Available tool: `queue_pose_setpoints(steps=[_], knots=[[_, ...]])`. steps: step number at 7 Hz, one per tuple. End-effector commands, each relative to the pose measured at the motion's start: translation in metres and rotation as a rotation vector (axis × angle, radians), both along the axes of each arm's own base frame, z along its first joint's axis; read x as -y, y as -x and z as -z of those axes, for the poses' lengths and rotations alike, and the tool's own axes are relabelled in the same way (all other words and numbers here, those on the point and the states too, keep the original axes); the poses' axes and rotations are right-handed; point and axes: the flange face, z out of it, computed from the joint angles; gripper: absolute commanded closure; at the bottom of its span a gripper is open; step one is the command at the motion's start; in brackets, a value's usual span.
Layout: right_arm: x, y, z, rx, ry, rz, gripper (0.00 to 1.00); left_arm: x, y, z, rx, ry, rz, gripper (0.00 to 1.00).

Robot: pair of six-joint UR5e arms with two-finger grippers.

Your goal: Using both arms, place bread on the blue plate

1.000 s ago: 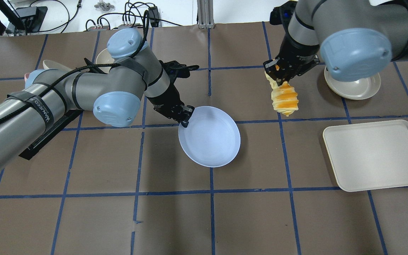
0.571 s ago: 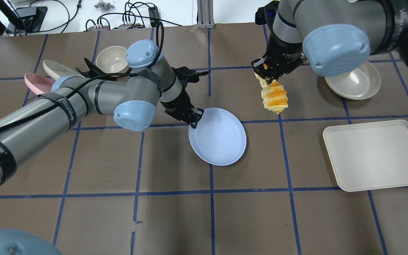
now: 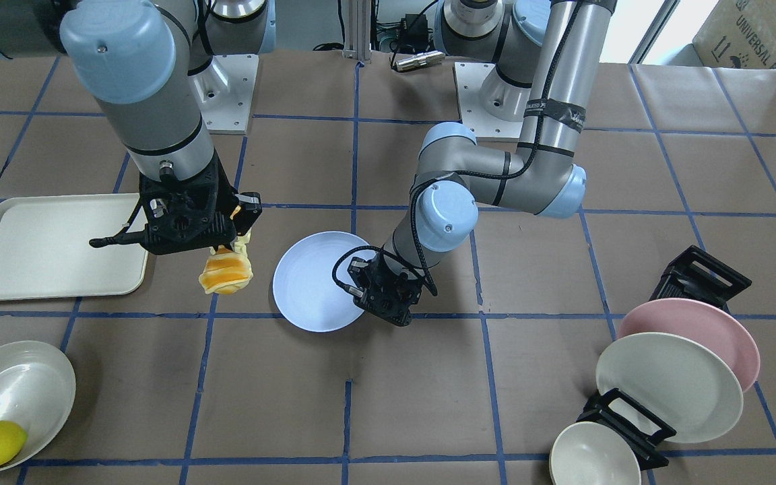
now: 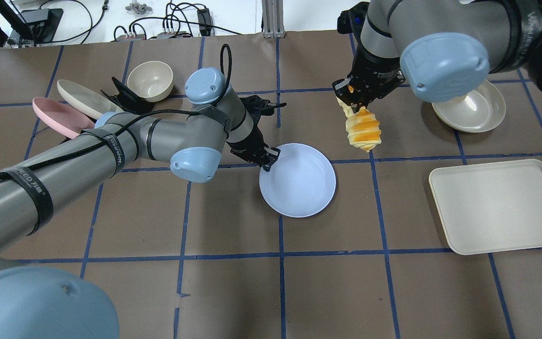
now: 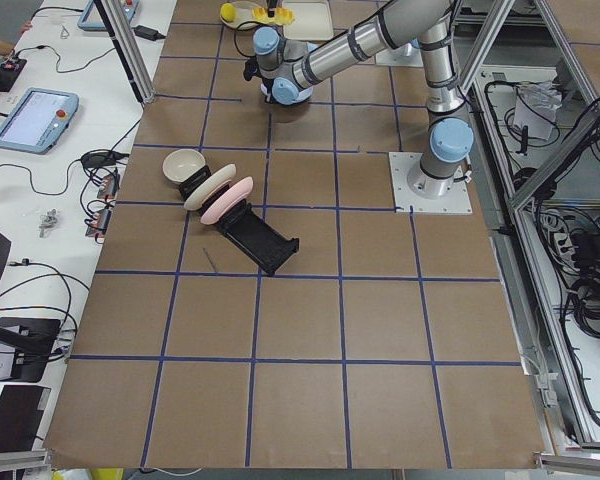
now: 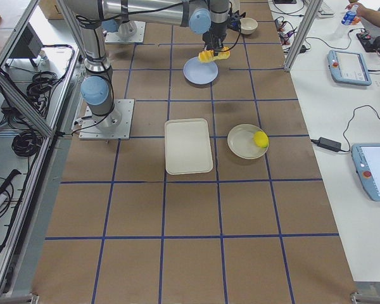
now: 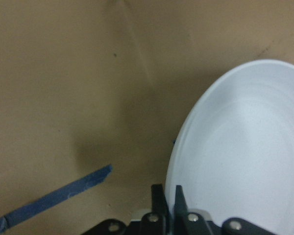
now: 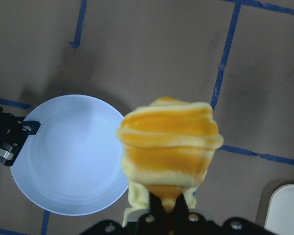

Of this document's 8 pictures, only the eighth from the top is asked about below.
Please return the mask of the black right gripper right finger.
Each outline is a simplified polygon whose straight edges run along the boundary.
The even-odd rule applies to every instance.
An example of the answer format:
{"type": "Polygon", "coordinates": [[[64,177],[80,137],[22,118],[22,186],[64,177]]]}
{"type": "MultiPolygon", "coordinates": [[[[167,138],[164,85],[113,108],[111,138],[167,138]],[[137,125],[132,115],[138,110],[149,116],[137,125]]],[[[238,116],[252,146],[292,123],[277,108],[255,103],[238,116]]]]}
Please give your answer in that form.
{"type": "Polygon", "coordinates": [[[176,235],[272,235],[273,232],[240,217],[227,219],[221,226],[202,214],[188,209],[184,195],[180,195],[173,210],[176,235]]]}

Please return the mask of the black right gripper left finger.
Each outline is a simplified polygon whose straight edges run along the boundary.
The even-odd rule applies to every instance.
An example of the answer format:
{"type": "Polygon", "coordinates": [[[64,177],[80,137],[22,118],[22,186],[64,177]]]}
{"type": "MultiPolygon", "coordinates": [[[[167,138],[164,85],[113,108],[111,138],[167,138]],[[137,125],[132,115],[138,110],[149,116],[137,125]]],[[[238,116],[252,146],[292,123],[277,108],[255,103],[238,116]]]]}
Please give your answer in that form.
{"type": "Polygon", "coordinates": [[[158,197],[149,195],[149,208],[136,221],[121,226],[114,220],[103,220],[82,232],[83,235],[168,235],[166,213],[158,197]]]}

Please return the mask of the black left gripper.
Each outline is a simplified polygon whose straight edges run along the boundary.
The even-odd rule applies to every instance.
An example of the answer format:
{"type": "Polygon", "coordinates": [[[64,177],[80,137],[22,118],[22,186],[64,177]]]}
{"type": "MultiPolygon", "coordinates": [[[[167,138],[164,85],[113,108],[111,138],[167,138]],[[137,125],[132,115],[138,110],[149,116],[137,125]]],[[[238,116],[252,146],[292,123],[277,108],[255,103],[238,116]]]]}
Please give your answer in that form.
{"type": "Polygon", "coordinates": [[[23,121],[11,113],[3,112],[0,106],[0,163],[12,166],[25,143],[25,131],[36,135],[41,124],[38,121],[23,121]]]}

